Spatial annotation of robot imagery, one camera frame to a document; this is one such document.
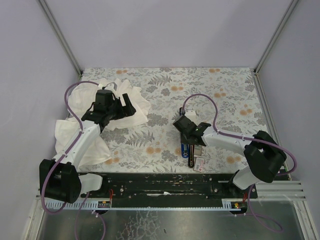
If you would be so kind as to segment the black stapler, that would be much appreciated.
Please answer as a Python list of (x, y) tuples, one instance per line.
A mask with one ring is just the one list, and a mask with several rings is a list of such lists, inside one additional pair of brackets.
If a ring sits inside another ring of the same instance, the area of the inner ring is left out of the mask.
[(195, 165), (194, 145), (188, 145), (188, 167), (193, 168)]

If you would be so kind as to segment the blue stapler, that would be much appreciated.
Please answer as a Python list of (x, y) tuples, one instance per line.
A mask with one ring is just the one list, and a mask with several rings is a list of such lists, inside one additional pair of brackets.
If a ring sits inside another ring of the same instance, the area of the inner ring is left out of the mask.
[(190, 148), (188, 144), (182, 143), (183, 135), (180, 135), (180, 143), (181, 143), (181, 156), (186, 159), (189, 157)]

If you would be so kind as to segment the metal staple strip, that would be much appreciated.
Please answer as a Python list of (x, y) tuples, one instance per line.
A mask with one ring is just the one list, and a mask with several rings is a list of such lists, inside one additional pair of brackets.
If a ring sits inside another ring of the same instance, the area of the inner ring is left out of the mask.
[(193, 154), (195, 156), (201, 156), (202, 155), (202, 146), (201, 145), (195, 145), (193, 149)]

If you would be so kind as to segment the red white staple box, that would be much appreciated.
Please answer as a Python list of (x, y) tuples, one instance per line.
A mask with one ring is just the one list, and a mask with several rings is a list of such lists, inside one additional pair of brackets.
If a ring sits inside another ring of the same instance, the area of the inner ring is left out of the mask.
[(203, 158), (197, 157), (197, 158), (195, 159), (195, 163), (194, 163), (194, 168), (193, 168), (193, 170), (196, 171), (196, 172), (202, 172), (203, 169), (204, 169), (204, 163), (205, 163), (205, 161), (204, 161)]

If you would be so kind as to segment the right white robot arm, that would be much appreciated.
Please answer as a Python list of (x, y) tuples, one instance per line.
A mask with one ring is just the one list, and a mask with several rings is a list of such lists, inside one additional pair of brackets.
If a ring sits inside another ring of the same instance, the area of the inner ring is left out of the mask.
[(231, 184), (245, 190), (258, 182), (271, 183), (275, 179), (287, 156), (265, 131), (253, 137), (221, 132), (205, 122), (196, 125), (187, 116), (181, 115), (174, 122), (187, 145), (222, 148), (245, 157), (248, 166), (238, 170)]

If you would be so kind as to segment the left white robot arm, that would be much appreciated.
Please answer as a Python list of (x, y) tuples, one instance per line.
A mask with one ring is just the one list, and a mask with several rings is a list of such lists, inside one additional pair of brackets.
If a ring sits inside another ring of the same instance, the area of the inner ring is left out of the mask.
[(97, 191), (103, 183), (95, 173), (78, 174), (77, 169), (86, 151), (110, 121), (131, 117), (136, 113), (129, 95), (116, 97), (108, 89), (96, 92), (95, 101), (80, 120), (80, 128), (67, 145), (54, 156), (39, 165), (41, 198), (64, 203), (74, 203), (80, 195)]

